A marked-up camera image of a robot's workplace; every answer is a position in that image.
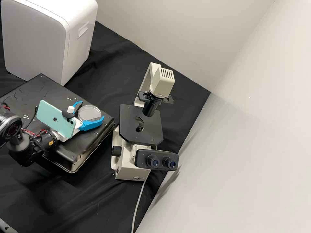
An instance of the white cable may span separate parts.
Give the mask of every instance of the white cable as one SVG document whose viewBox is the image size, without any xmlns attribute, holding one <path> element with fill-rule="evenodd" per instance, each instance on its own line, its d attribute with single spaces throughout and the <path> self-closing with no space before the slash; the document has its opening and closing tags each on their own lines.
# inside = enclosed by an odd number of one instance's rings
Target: white cable
<svg viewBox="0 0 311 233">
<path fill-rule="evenodd" d="M 140 198 L 141 198 L 141 196 L 142 196 L 142 193 L 143 193 L 143 189 L 144 189 L 146 180 L 147 180 L 147 178 L 145 179 L 145 181 L 144 181 L 144 183 L 143 183 L 142 189 L 140 190 L 140 194 L 139 194 L 139 197 L 138 197 L 138 200 L 137 200 L 137 203 L 136 203 L 135 212 L 134 212 L 134 216 L 133 216 L 133 222 L 132 222 L 132 230 L 131 230 L 131 233 L 134 233 L 134 225 L 135 225 L 136 213 L 137 213 L 139 201 L 140 201 Z"/>
</svg>

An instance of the blue clip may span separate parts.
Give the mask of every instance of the blue clip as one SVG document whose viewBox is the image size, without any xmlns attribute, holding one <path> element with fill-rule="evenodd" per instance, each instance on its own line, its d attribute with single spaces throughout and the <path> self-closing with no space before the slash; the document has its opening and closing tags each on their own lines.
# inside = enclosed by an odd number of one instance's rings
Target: blue clip
<svg viewBox="0 0 311 233">
<path fill-rule="evenodd" d="M 82 125 L 79 127 L 79 130 L 81 131 L 88 131 L 90 129 L 94 129 L 98 126 L 100 126 L 103 123 L 105 116 L 102 116 L 99 120 L 96 121 L 82 121 Z"/>
<path fill-rule="evenodd" d="M 77 101 L 72 106 L 74 108 L 76 108 L 76 106 L 78 104 L 81 104 L 77 109 L 77 111 L 78 111 L 81 108 L 82 103 L 83 103 L 83 101 Z M 97 118 L 98 120 L 93 119 L 93 120 L 82 121 L 82 125 L 79 127 L 79 130 L 88 131 L 88 130 L 94 129 L 103 123 L 104 118 L 105 118 L 105 116 L 102 116 L 101 118 Z"/>
<path fill-rule="evenodd" d="M 75 102 L 72 106 L 75 108 L 77 106 L 77 104 L 81 104 L 80 107 L 82 106 L 83 101 L 77 101 Z"/>
</svg>

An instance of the microscope stage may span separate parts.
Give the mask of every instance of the microscope stage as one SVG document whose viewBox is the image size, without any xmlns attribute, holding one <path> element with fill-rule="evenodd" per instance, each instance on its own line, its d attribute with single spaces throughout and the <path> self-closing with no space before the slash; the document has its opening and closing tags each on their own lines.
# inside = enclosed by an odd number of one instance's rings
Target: microscope stage
<svg viewBox="0 0 311 233">
<path fill-rule="evenodd" d="M 120 104 L 119 135 L 129 143 L 158 145 L 163 141 L 160 111 L 145 116 L 141 107 Z"/>
</svg>

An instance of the black case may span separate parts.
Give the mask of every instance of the black case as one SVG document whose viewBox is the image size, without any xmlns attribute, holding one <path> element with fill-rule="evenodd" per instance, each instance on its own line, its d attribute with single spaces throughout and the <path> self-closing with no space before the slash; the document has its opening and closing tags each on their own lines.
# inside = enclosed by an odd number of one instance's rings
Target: black case
<svg viewBox="0 0 311 233">
<path fill-rule="evenodd" d="M 68 106 L 80 100 L 83 101 L 83 105 L 91 105 L 85 99 L 43 74 L 34 77 L 0 98 L 0 102 L 6 102 L 10 106 L 11 112 L 22 117 L 23 125 L 30 121 L 29 119 L 32 118 L 34 109 L 39 105 L 40 100 L 45 100 L 60 110 L 67 109 Z M 65 143 L 59 142 L 55 149 L 56 153 L 50 153 L 48 157 L 44 157 L 65 171 L 75 173 L 114 129 L 114 118 L 102 110 L 101 113 L 105 118 L 100 127 L 86 132 L 80 131 Z M 35 117 L 27 129 L 38 133 L 41 129 L 49 130 L 50 128 Z M 73 156 L 77 157 L 75 163 L 72 163 Z"/>
</svg>

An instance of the camera lens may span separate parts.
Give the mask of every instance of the camera lens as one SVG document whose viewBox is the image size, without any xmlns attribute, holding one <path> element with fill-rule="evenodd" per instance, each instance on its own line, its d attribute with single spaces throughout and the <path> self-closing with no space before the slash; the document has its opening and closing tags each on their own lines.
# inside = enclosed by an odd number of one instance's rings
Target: camera lens
<svg viewBox="0 0 311 233">
<path fill-rule="evenodd" d="M 147 164 L 151 168 L 157 168 L 159 166 L 159 159 L 155 155 L 149 155 L 147 157 Z"/>
<path fill-rule="evenodd" d="M 21 129 L 21 118 L 11 112 L 0 114 L 0 147 L 11 140 Z"/>
</svg>

